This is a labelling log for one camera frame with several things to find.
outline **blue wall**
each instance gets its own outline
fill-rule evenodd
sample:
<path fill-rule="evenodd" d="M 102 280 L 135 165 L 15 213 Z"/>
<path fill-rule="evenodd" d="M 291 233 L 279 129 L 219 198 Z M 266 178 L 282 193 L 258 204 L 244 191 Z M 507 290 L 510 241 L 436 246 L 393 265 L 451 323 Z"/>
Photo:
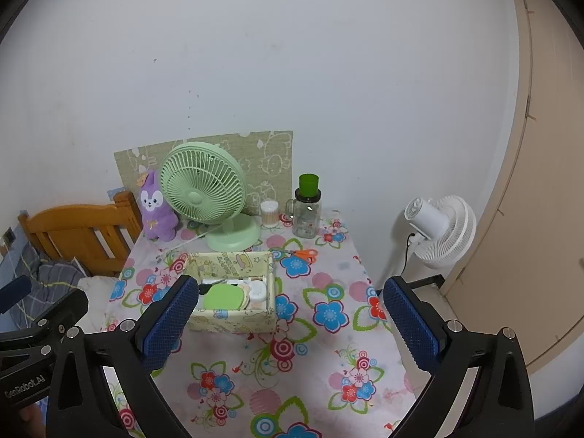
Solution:
<path fill-rule="evenodd" d="M 18 265 L 18 261 L 20 260 L 20 253 L 22 249 L 27 243 L 26 235 L 24 234 L 22 227 L 17 226 L 14 229 L 14 235 L 16 236 L 16 240 L 10 247 L 8 254 L 4 257 L 4 260 L 0 263 L 0 288 L 5 286 L 8 282 L 10 282 L 14 278 L 14 272 L 12 271 L 12 263 L 14 266 Z M 13 331 L 16 329 L 12 318 L 10 317 L 10 313 L 6 312 L 4 314 L 0 314 L 0 332 L 6 331 Z"/>

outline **fan base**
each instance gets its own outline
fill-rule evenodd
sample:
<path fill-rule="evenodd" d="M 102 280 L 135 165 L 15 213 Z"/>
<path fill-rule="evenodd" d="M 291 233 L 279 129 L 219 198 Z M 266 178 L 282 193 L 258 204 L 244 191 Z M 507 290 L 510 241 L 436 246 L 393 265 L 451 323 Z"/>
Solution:
<path fill-rule="evenodd" d="M 206 234 L 205 238 L 209 248 L 215 251 L 242 251 L 256 243 L 259 235 L 260 228 L 255 219 L 247 214 L 238 214 Z"/>

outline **door frame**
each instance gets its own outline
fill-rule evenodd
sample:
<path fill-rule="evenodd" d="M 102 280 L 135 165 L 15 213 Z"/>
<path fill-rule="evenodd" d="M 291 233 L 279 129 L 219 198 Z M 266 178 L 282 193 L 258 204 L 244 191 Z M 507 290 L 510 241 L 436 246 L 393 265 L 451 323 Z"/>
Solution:
<path fill-rule="evenodd" d="M 444 284 L 440 288 L 443 295 L 447 295 L 455 282 L 459 279 L 472 256 L 478 250 L 483 242 L 485 235 L 491 223 L 495 219 L 495 215 L 507 186 L 509 185 L 515 164 L 519 156 L 519 150 L 523 141 L 523 135 L 529 114 L 529 97 L 531 93 L 531 69 L 532 69 L 532 51 L 531 51 L 531 31 L 528 21 L 527 7 L 525 0 L 513 0 L 515 2 L 515 10 L 518 20 L 519 30 L 519 83 L 517 90 L 517 102 L 515 105 L 515 114 L 513 116 L 513 124 L 511 133 L 509 135 L 509 143 L 505 152 L 503 163 L 495 187 L 489 197 L 487 206 L 483 216 L 478 222 L 477 233 L 475 241 L 472 243 L 468 252 L 459 260 L 450 274 L 447 276 Z M 529 374 L 534 373 L 545 364 L 550 362 L 556 356 L 560 355 L 569 345 L 571 345 L 580 335 L 584 333 L 584 316 L 577 321 L 576 324 L 553 346 L 536 357 L 533 361 L 527 364 L 527 371 Z"/>

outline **table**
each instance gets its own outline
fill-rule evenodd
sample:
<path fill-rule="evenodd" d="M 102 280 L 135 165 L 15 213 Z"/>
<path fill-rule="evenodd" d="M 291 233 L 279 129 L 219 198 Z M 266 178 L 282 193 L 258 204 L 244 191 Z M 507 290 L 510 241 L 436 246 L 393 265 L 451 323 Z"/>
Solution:
<path fill-rule="evenodd" d="M 210 251 L 205 227 L 182 222 L 171 242 L 136 242 L 112 292 L 104 327 L 137 319 L 185 266 L 184 252 Z M 186 328 L 154 381 L 192 436 L 387 437 L 415 402 L 387 314 L 338 211 L 319 235 L 293 237 L 291 222 L 262 228 L 250 249 L 318 251 L 312 265 L 274 252 L 275 333 Z M 130 434 L 142 438 L 113 370 L 106 375 Z"/>

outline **storage box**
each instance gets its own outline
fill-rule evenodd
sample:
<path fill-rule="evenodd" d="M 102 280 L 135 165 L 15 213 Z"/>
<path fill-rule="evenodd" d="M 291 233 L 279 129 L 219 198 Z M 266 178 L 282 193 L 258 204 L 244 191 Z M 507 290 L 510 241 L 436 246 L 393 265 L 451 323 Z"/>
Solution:
<path fill-rule="evenodd" d="M 205 310 L 203 298 L 193 310 L 188 327 L 194 331 L 261 333 L 276 329 L 274 266 L 270 251 L 192 253 L 183 273 L 203 279 L 237 280 L 266 277 L 268 298 L 261 310 Z"/>

